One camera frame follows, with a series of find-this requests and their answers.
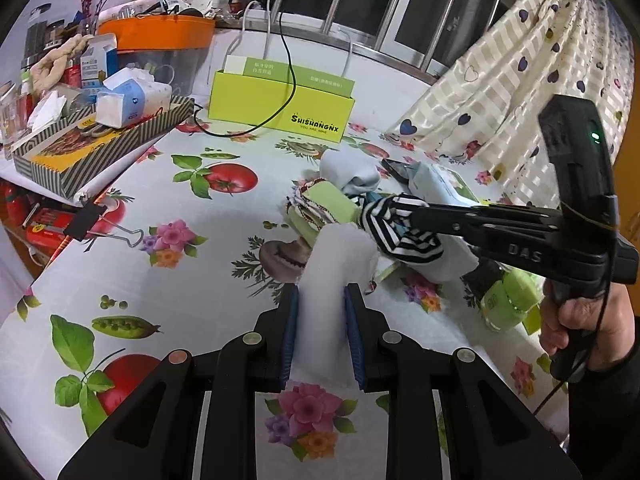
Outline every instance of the person's arm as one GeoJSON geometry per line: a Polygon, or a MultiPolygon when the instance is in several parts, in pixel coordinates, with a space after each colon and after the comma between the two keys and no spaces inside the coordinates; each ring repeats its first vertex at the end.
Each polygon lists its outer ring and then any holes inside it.
{"type": "MultiPolygon", "coordinates": [[[[602,300],[569,300],[560,309],[550,296],[541,305],[540,344],[553,355],[568,344],[566,328],[594,330],[602,300]]],[[[569,386],[569,456],[585,479],[605,467],[624,467],[620,450],[640,438],[640,319],[624,285],[612,284],[588,371],[569,386]]],[[[640,442],[633,446],[635,450],[640,442]]]]}

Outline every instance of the orange door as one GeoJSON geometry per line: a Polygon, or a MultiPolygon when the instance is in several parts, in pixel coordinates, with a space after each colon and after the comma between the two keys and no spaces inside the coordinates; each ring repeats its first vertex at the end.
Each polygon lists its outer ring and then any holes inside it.
{"type": "MultiPolygon", "coordinates": [[[[640,50],[636,45],[636,78],[625,137],[613,166],[620,207],[620,234],[640,250],[640,50]]],[[[640,280],[628,287],[631,303],[640,316],[640,280]]]]}

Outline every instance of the orange plastic container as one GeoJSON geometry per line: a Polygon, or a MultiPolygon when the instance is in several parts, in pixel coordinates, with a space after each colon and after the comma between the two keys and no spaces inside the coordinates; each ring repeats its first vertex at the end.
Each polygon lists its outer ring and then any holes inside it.
{"type": "Polygon", "coordinates": [[[146,16],[104,22],[98,34],[112,32],[123,50],[183,50],[209,48],[215,20],[194,16],[146,16]]]}

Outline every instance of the green box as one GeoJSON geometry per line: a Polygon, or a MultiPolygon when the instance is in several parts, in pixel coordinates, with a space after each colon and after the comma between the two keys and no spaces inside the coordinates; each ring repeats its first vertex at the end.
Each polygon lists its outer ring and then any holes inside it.
{"type": "MultiPolygon", "coordinates": [[[[354,85],[351,79],[298,65],[294,65],[293,70],[296,75],[296,84],[299,86],[315,88],[316,90],[341,95],[342,97],[351,97],[354,85]]],[[[227,56],[223,71],[225,74],[241,74],[282,83],[293,83],[289,64],[269,59],[227,56]]]]}
{"type": "MultiPolygon", "coordinates": [[[[293,85],[260,77],[216,72],[209,118],[255,126],[270,117],[291,95],[293,85]]],[[[340,142],[354,100],[297,86],[291,102],[264,126],[340,142]]]]}

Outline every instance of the black cable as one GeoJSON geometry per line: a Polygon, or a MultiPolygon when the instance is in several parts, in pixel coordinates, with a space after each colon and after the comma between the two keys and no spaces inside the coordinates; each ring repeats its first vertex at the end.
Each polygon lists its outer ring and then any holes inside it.
{"type": "Polygon", "coordinates": [[[282,33],[282,15],[283,15],[284,11],[280,12],[280,17],[278,19],[278,26],[280,27],[280,37],[282,38],[282,44],[284,45],[284,49],[287,51],[287,59],[289,60],[289,71],[291,72],[291,78],[293,79],[293,88],[291,89],[291,95],[289,96],[289,99],[287,99],[287,102],[285,102],[280,108],[278,108],[278,110],[276,112],[274,112],[274,114],[269,117],[268,119],[264,120],[263,122],[261,122],[260,124],[258,124],[257,126],[254,126],[253,128],[250,128],[249,130],[246,130],[244,132],[238,132],[236,134],[228,134],[228,135],[222,135],[222,134],[215,134],[213,132],[208,132],[207,130],[205,130],[202,125],[198,122],[198,118],[196,117],[196,113],[199,112],[200,110],[202,110],[202,106],[200,105],[196,105],[199,110],[195,110],[193,111],[193,122],[195,123],[195,125],[200,129],[201,132],[210,135],[212,137],[240,137],[246,134],[250,134],[251,132],[254,132],[255,130],[257,130],[258,128],[261,128],[262,126],[264,126],[266,123],[268,123],[269,121],[271,121],[277,114],[279,114],[281,111],[284,110],[284,108],[287,107],[287,105],[291,102],[291,100],[293,99],[293,96],[296,94],[296,87],[298,86],[296,83],[296,73],[293,71],[293,63],[291,62],[291,53],[289,51],[289,47],[287,46],[287,41],[284,39],[284,34],[282,33]]]}
{"type": "MultiPolygon", "coordinates": [[[[596,322],[596,328],[593,333],[593,342],[591,343],[591,346],[587,351],[587,353],[584,354],[582,358],[576,363],[574,368],[572,368],[571,373],[569,373],[569,377],[571,377],[574,373],[576,373],[580,369],[580,367],[583,364],[585,364],[585,362],[588,361],[589,357],[591,357],[591,352],[593,352],[593,349],[596,346],[596,342],[598,340],[598,333],[600,332],[602,320],[604,319],[604,312],[607,308],[607,303],[609,303],[609,294],[611,292],[611,282],[613,280],[613,274],[614,274],[613,261],[616,257],[616,241],[615,240],[616,239],[614,238],[614,241],[612,243],[612,248],[609,250],[609,275],[607,279],[607,285],[605,286],[605,289],[604,289],[604,296],[602,298],[602,307],[600,309],[600,314],[598,315],[598,321],[596,322]]],[[[533,410],[533,415],[536,416],[540,412],[540,410],[542,410],[542,408],[546,406],[549,400],[551,400],[551,398],[558,392],[558,390],[562,388],[565,384],[566,384],[566,381],[560,381],[558,384],[556,384],[556,386],[553,387],[553,389],[547,394],[547,396],[544,399],[542,399],[542,402],[540,402],[538,407],[535,410],[533,410]]]]}

